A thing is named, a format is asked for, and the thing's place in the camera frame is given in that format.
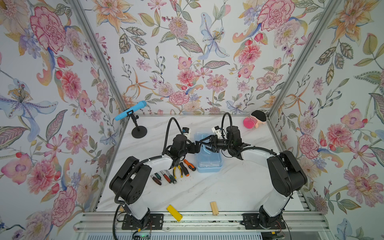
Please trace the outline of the blue plastic tool box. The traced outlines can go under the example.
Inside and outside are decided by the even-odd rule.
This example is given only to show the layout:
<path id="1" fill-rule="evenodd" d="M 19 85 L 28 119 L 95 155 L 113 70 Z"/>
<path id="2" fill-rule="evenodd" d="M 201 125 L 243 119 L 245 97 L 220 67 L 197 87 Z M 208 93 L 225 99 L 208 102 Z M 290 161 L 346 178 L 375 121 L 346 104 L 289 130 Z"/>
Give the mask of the blue plastic tool box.
<path id="1" fill-rule="evenodd" d="M 223 159 L 220 153 L 206 152 L 201 146 L 198 154 L 195 154 L 197 170 L 199 173 L 216 173 L 223 166 Z"/>

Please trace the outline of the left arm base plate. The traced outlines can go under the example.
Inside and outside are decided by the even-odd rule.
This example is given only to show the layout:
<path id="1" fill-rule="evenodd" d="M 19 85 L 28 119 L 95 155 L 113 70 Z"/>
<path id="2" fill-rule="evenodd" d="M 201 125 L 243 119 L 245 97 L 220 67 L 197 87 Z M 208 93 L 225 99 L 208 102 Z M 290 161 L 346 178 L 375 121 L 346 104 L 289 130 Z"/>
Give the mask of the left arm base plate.
<path id="1" fill-rule="evenodd" d="M 143 219 L 138 220 L 131 215 L 125 215 L 122 230 L 162 230 L 164 224 L 164 214 L 149 214 Z"/>

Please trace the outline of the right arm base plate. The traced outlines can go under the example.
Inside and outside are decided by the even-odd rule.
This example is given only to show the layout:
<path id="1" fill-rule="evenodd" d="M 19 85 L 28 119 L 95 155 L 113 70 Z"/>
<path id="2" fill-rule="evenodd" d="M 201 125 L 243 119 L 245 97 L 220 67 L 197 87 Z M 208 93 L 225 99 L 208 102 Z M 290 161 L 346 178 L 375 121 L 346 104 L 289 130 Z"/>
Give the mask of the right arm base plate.
<path id="1" fill-rule="evenodd" d="M 282 215 L 269 217 L 267 214 L 248 213 L 242 214 L 241 224 L 246 230 L 285 230 L 286 224 Z"/>

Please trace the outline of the black ratchet wrench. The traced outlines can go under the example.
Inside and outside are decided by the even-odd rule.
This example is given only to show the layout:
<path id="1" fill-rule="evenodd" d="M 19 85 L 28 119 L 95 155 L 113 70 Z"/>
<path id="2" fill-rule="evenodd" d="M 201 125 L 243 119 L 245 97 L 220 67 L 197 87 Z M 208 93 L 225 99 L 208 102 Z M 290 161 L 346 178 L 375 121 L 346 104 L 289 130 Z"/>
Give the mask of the black ratchet wrench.
<path id="1" fill-rule="evenodd" d="M 170 178 L 171 183 L 177 184 L 177 180 L 174 178 L 174 176 L 168 170 L 166 170 L 166 173 L 167 173 L 167 176 Z"/>

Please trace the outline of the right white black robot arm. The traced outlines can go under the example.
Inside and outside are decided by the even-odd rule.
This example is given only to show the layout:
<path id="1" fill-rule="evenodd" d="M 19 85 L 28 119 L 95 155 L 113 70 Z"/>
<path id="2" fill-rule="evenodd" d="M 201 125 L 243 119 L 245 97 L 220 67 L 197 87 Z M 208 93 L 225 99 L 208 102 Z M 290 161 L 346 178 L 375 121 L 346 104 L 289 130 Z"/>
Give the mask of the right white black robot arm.
<path id="1" fill-rule="evenodd" d="M 262 228 L 270 229 L 282 218 L 283 211 L 293 193 L 307 184 L 308 178 L 292 152 L 283 151 L 278 154 L 273 150 L 244 143 L 241 132 L 237 126 L 233 125 L 229 113 L 223 115 L 222 124 L 225 117 L 229 117 L 230 121 L 227 128 L 223 125 L 216 126 L 213 129 L 214 134 L 196 143 L 206 146 L 210 152 L 227 151 L 230 157 L 254 162 L 268 170 L 274 189 L 259 209 L 258 223 Z"/>

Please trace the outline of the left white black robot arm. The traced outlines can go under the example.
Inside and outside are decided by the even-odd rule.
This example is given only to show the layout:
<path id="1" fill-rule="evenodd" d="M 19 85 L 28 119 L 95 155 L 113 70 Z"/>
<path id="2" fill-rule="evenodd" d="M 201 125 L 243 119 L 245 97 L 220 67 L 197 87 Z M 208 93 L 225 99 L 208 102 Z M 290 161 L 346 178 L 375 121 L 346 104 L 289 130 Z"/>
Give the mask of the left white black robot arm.
<path id="1" fill-rule="evenodd" d="M 192 142 L 183 134 L 182 129 L 179 129 L 180 134 L 173 138 L 171 145 L 168 145 L 172 122 L 180 127 L 176 118 L 169 120 L 161 154 L 144 160 L 128 157 L 109 185 L 115 194 L 114 202 L 123 207 L 134 221 L 142 225 L 148 222 L 151 212 L 141 199 L 150 176 L 177 167 L 187 154 L 199 153 L 201 146 L 207 144 L 210 139 L 206 137 Z"/>

